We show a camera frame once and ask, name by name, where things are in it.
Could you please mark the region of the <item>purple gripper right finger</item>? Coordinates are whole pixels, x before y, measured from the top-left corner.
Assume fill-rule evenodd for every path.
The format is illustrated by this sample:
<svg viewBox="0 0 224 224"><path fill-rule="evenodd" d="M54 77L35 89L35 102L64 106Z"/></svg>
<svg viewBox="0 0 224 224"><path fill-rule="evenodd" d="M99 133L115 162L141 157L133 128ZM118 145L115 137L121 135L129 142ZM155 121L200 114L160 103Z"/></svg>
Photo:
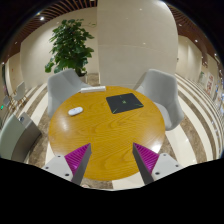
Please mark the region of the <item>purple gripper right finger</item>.
<svg viewBox="0 0 224 224"><path fill-rule="evenodd" d="M145 185L182 169L167 153L158 154L137 143L133 144L132 152Z"/></svg>

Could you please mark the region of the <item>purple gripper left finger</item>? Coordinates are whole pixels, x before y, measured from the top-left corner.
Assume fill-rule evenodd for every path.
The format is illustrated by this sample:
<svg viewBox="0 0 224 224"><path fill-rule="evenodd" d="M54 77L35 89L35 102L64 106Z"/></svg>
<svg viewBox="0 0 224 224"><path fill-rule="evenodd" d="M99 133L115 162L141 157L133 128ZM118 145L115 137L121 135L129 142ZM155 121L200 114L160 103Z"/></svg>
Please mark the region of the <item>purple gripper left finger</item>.
<svg viewBox="0 0 224 224"><path fill-rule="evenodd" d="M43 170L80 185L91 154L91 144L86 144L65 156L55 156L43 166Z"/></svg>

